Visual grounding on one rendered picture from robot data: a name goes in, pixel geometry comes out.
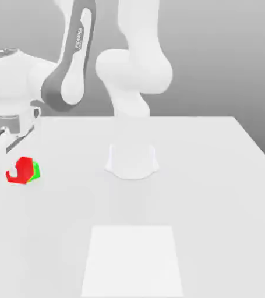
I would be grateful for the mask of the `small red cube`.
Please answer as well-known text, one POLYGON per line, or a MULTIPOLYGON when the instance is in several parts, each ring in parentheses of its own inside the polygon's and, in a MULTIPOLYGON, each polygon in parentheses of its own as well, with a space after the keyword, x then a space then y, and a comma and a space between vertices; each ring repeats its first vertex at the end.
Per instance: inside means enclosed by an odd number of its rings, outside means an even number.
POLYGON ((6 172, 7 181, 10 183, 26 184, 34 175, 33 159, 30 157, 20 157, 15 163, 17 175, 14 177, 9 171, 6 172))

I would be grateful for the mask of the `small green cube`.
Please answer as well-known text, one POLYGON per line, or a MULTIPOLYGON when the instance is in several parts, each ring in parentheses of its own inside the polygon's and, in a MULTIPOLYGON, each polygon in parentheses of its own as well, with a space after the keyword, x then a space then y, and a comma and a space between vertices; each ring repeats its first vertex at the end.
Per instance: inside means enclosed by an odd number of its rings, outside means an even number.
POLYGON ((34 166, 34 174, 33 176, 28 180, 28 182, 31 182, 35 179, 38 179, 40 177, 40 167, 38 162, 33 161, 33 166, 34 166))

